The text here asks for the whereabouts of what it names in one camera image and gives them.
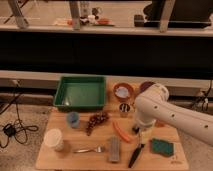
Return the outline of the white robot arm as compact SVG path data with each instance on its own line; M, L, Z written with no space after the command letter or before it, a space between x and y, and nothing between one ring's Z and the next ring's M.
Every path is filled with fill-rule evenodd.
M169 91L159 83L144 82L135 98L135 122L149 128L156 120L163 121L213 146L213 116L179 107L168 102Z

